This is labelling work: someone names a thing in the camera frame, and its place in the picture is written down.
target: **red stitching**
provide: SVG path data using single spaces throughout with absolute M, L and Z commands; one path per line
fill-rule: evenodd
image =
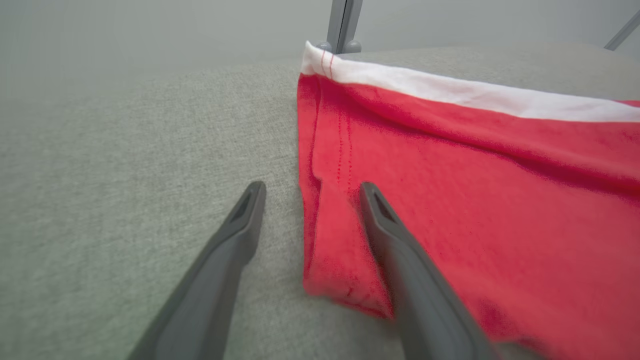
M 331 65 L 333 65 L 333 54 L 331 54 L 331 61 L 329 61 L 329 76 L 331 80 L 333 80 L 333 71 L 331 70 Z
M 338 149 L 338 178 L 340 184 L 340 169 L 342 168 L 342 113 L 338 112 L 338 138 L 340 139 L 340 148 Z
M 322 73 L 326 77 L 326 71 L 324 71 L 324 53 L 326 53 L 326 51 L 323 50 L 322 51 L 322 58 L 320 58 L 320 67 L 322 68 Z
M 353 144 L 351 143 L 351 118 L 347 118 L 347 142 L 349 142 L 349 180 L 347 182 L 347 189 L 351 188 L 351 168 L 353 168 L 353 164 L 351 163 L 351 157 L 353 154 Z

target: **folded fabric edge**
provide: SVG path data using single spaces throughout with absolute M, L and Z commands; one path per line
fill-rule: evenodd
M 640 108 L 622 102 L 553 94 L 343 60 L 306 43 L 301 73 L 337 83 L 370 85 L 425 100 L 490 110 L 524 119 L 640 122 Z

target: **gray upholstered surface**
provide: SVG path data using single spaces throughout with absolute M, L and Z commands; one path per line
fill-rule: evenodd
M 581 45 L 350 58 L 640 99 L 640 64 Z M 387 323 L 308 297 L 301 286 L 298 65 L 0 101 L 0 358 L 124 358 L 254 179 L 267 184 L 266 214 L 226 358 L 401 358 Z

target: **white wall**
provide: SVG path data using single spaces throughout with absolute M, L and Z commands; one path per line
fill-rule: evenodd
M 640 62 L 640 26 L 638 26 L 625 41 L 618 46 L 616 53 L 627 55 Z
M 0 91 L 300 57 L 331 0 L 1 0 Z
M 363 51 L 456 44 L 581 42 L 603 47 L 638 0 L 364 0 Z

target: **red t-shirt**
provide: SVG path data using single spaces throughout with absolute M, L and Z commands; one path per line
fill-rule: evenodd
M 374 182 L 495 341 L 640 354 L 640 102 L 346 61 L 298 83 L 304 287 L 392 318 L 358 189 Z

